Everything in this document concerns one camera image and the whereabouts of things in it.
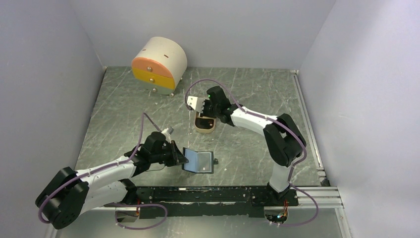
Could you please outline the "black leather card holder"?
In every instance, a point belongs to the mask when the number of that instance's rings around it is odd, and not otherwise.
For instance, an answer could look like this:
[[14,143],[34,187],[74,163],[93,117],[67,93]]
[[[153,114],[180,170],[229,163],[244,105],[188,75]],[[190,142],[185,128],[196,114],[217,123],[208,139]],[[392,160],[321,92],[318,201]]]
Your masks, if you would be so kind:
[[188,160],[182,165],[182,170],[195,174],[213,174],[214,166],[218,165],[218,159],[212,151],[194,151],[183,148],[183,156]]

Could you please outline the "beige oval plastic tray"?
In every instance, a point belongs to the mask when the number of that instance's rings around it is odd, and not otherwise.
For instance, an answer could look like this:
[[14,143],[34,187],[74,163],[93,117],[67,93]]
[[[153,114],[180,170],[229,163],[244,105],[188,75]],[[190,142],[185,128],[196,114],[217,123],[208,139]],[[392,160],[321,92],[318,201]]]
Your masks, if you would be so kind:
[[198,133],[212,133],[215,129],[215,118],[203,116],[196,112],[194,119],[194,127]]

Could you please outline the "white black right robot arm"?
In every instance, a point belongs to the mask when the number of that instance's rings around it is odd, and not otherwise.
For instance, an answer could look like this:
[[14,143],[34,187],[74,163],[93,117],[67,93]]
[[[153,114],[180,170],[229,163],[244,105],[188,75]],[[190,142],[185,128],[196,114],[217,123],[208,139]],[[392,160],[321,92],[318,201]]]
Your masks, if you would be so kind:
[[184,96],[187,109],[209,113],[230,126],[242,127],[262,135],[274,161],[268,186],[267,199],[272,205],[280,205],[286,199],[286,190],[297,158],[307,155],[306,141],[289,114],[269,116],[252,111],[234,98],[228,99],[221,86],[207,90],[207,97]]

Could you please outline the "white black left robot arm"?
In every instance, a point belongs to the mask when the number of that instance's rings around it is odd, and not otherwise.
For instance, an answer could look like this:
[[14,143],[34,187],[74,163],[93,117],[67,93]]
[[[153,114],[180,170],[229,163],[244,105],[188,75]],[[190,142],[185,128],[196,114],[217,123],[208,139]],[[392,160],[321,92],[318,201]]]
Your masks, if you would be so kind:
[[35,200],[39,219],[59,230],[96,207],[111,203],[140,205],[132,177],[146,172],[154,163],[172,167],[188,162],[175,141],[152,132],[144,143],[111,162],[78,171],[71,167],[59,170]]

